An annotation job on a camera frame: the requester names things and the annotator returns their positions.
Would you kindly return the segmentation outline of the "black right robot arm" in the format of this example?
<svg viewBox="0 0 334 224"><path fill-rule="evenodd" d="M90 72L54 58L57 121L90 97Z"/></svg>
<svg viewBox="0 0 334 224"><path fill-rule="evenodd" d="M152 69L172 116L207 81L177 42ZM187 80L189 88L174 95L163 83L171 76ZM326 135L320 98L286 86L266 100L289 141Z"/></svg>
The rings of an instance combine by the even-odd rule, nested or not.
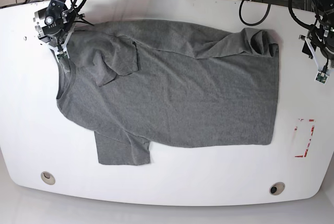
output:
<svg viewBox="0 0 334 224"><path fill-rule="evenodd" d="M38 39L58 58L66 55L66 47L73 32L80 7L77 0L50 0L48 6L36 11L33 22Z"/></svg>

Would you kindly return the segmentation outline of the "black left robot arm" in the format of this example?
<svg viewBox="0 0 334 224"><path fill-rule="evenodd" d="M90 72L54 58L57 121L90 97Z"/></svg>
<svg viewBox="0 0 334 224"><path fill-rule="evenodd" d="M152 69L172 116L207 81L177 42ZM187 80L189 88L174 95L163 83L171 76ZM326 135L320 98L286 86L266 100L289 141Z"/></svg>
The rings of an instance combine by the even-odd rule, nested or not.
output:
<svg viewBox="0 0 334 224"><path fill-rule="evenodd" d="M323 55L330 61L333 68L333 0L312 0L320 15L320 33L318 37L323 42Z"/></svg>

